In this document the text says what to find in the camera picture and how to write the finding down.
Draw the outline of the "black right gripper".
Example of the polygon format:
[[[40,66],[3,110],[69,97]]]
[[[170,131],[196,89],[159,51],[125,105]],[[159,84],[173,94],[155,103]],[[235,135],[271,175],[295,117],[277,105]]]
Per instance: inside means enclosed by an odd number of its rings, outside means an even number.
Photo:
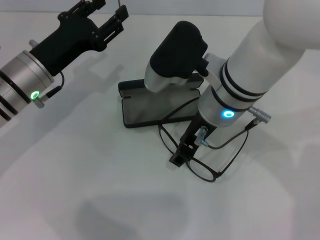
[[[193,158],[195,150],[192,144],[195,143],[197,133],[200,131],[201,127],[207,128],[207,132],[204,136],[205,139],[215,130],[215,126],[209,124],[202,115],[197,112],[180,138],[180,144],[178,145],[177,150],[170,157],[169,162],[171,164],[176,167],[181,167]]]

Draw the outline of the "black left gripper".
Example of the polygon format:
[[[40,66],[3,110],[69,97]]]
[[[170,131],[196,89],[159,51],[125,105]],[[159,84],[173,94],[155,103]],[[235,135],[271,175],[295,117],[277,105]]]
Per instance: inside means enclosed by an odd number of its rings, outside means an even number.
[[[70,10],[58,17],[60,25],[56,31],[30,51],[54,77],[77,57],[87,51],[101,52],[123,30],[128,18],[126,5],[119,7],[115,14],[99,29],[95,23],[83,16],[100,10],[105,0],[80,0]]]

